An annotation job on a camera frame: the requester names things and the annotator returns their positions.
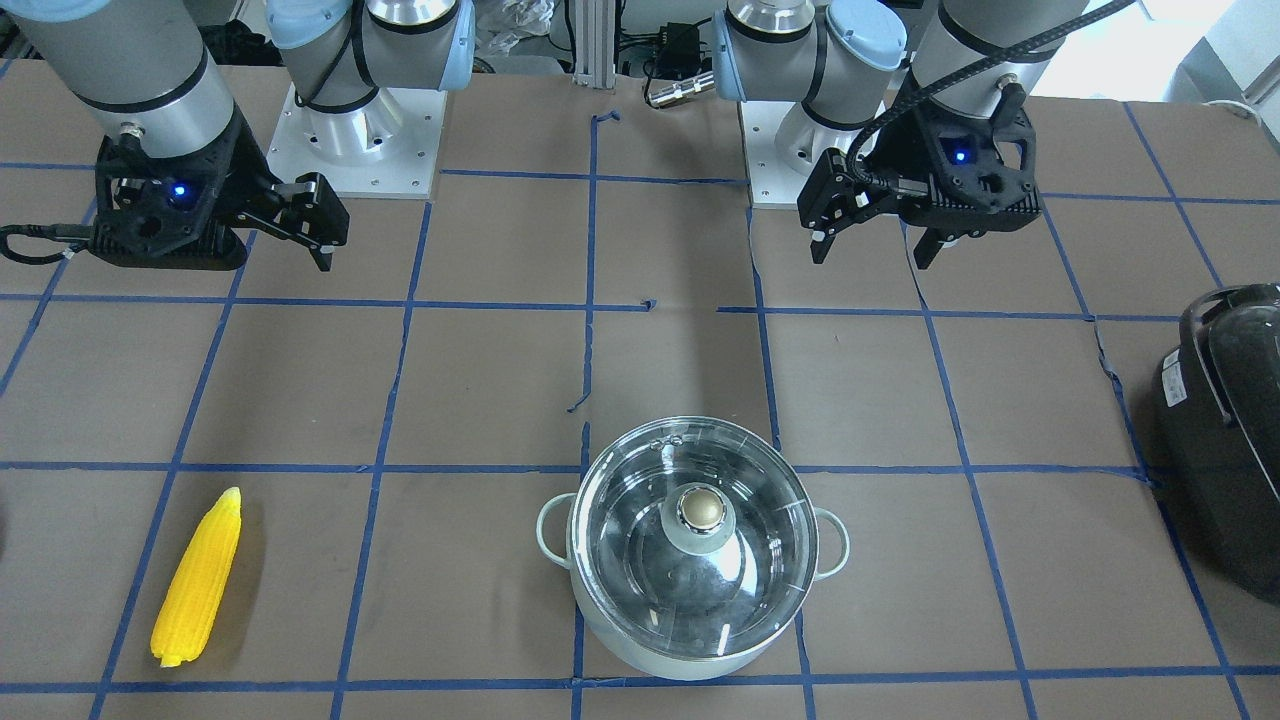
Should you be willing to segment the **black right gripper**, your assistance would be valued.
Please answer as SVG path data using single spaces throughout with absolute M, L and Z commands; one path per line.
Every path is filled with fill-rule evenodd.
M 125 268 L 233 272 L 247 259 L 233 229 L 248 227 L 305 247 L 330 272 L 349 213 L 321 173 L 279 182 L 241 109 L 210 145 L 177 158 L 151 158 L 133 136 L 106 137 L 92 254 Z

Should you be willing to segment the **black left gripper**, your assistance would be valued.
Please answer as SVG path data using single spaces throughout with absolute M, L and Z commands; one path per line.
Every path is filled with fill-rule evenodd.
M 882 214 L 927 229 L 911 250 L 918 270 L 928 270 L 961 234 L 1014 232 L 1038 219 L 1036 131 L 1023 108 L 1025 90 L 1009 82 L 989 118 L 970 118 L 933 99 L 876 128 L 867 169 L 897 177 L 895 191 L 867 190 L 840 149 L 815 156 L 797 195 L 797 219 L 810 233 L 809 252 L 823 264 L 837 233 Z

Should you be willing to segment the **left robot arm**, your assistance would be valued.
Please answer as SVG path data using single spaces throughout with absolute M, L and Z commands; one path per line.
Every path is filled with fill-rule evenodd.
M 777 149 L 823 263 L 837 233 L 893 215 L 928 268 L 963 237 L 1043 213 L 1025 101 L 1083 1 L 941 1 L 911 47 L 895 1 L 728 1 L 713 20 L 716 91 L 787 102 Z

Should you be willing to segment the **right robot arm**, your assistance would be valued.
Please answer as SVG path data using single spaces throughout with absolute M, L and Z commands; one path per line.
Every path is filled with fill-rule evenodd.
M 306 249 L 321 272 L 349 213 L 319 170 L 283 181 L 178 1 L 5 1 L 97 118 L 90 224 L 3 227 L 3 256 L 38 266 L 88 252 L 124 268 L 232 272 L 241 228 Z M 380 161 L 406 145 L 397 88 L 457 91 L 474 69 L 471 1 L 270 1 L 271 42 L 320 158 Z

